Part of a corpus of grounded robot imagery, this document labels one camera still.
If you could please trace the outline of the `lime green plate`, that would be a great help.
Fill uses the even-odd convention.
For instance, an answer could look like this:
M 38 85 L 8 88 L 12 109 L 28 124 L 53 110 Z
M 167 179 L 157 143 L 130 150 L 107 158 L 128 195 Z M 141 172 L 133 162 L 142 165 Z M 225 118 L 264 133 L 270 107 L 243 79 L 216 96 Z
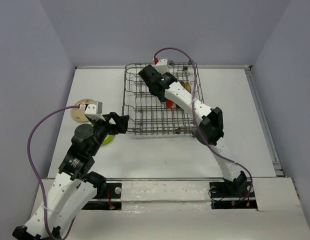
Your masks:
M 102 146 L 105 146 L 107 144 L 109 144 L 113 139 L 115 138 L 115 135 L 107 135 L 106 138 L 103 140 L 102 142 Z

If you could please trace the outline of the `cream floral plate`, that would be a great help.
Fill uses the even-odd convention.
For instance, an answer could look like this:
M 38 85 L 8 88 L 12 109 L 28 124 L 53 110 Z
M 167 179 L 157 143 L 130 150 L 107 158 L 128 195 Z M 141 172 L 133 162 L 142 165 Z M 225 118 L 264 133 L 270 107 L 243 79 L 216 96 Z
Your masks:
M 189 82 L 183 82 L 183 87 L 186 89 L 187 92 L 190 94 L 192 93 L 192 87 Z

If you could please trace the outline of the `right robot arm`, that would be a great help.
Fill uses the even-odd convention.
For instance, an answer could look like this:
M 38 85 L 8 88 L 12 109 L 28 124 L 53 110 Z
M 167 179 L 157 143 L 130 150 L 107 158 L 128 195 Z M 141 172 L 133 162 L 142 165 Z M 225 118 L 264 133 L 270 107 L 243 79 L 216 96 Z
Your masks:
M 211 150 L 220 167 L 225 182 L 225 193 L 230 196 L 240 194 L 244 190 L 248 178 L 243 167 L 231 159 L 224 141 L 222 110 L 219 107 L 211 108 L 204 104 L 194 97 L 171 73 L 160 73 L 150 64 L 144 67 L 138 75 L 152 96 L 157 97 L 160 102 L 168 100 L 174 102 L 193 118 L 197 130 L 197 140 Z

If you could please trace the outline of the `orange plate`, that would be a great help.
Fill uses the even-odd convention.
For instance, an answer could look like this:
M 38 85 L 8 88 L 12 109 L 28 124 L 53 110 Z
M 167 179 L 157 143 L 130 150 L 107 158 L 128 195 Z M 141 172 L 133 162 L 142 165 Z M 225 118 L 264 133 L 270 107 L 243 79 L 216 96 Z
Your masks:
M 173 109 L 176 106 L 176 104 L 172 100 L 167 100 L 166 101 L 166 108 L 167 109 Z

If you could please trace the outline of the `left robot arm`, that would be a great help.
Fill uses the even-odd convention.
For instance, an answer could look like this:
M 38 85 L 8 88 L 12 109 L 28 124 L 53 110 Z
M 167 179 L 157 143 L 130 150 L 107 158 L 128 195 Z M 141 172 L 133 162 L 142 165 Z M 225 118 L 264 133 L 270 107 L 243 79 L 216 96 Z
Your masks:
M 106 178 L 91 171 L 93 157 L 107 136 L 125 134 L 130 117 L 109 114 L 87 115 L 89 123 L 74 130 L 71 146 L 61 162 L 43 202 L 33 216 L 12 235 L 17 240 L 64 240 L 81 209 L 94 197 L 105 194 Z

